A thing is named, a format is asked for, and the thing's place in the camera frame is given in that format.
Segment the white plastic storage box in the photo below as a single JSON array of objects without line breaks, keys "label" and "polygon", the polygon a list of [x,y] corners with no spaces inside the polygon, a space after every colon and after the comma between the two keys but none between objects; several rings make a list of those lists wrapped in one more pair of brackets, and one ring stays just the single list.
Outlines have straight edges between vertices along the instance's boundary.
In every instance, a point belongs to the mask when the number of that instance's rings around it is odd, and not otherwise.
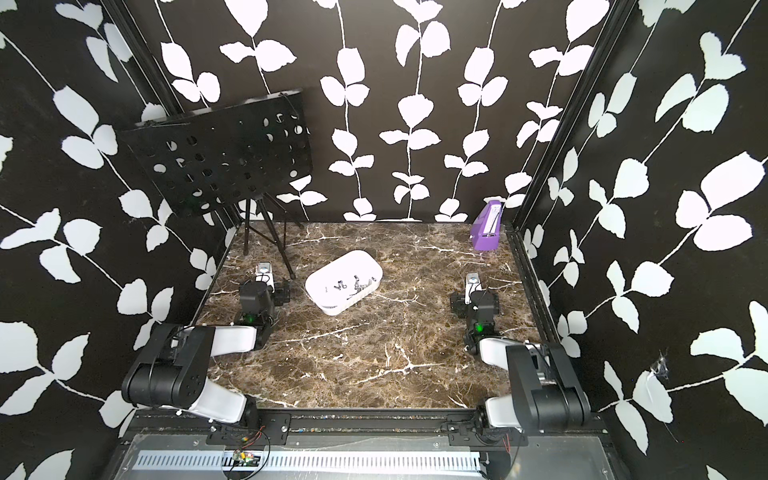
[{"label": "white plastic storage box", "polygon": [[[355,282],[353,275],[360,277],[359,283]],[[355,286],[366,285],[370,277],[375,277],[377,281],[356,293]],[[305,281],[305,289],[326,315],[336,316],[374,292],[382,277],[383,269],[371,255],[363,250],[353,250],[313,272]],[[345,286],[341,291],[334,288],[339,280]]]}]

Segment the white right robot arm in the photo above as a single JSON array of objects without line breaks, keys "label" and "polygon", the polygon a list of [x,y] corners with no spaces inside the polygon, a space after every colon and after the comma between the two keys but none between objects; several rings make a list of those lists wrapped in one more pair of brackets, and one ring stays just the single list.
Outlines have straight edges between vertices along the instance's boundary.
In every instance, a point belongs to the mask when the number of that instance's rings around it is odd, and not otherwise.
[{"label": "white right robot arm", "polygon": [[591,420],[590,403],[563,346],[502,337],[495,329],[498,294],[483,288],[477,273],[466,275],[464,290],[450,295],[450,305],[466,321],[466,352],[508,374],[510,393],[479,407],[483,424],[541,433],[583,427]]}]

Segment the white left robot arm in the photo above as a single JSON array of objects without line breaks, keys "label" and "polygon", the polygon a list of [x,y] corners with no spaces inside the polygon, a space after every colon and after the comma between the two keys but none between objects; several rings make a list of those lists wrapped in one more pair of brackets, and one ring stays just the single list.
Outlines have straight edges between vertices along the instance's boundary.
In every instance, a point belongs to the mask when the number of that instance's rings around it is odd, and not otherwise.
[{"label": "white left robot arm", "polygon": [[256,276],[240,285],[239,301],[240,314],[230,325],[158,326],[122,382],[123,400],[258,429],[255,402],[209,379],[209,363],[214,357],[263,349],[276,323],[276,308],[290,301],[290,282],[276,282],[272,265],[261,262]]}]

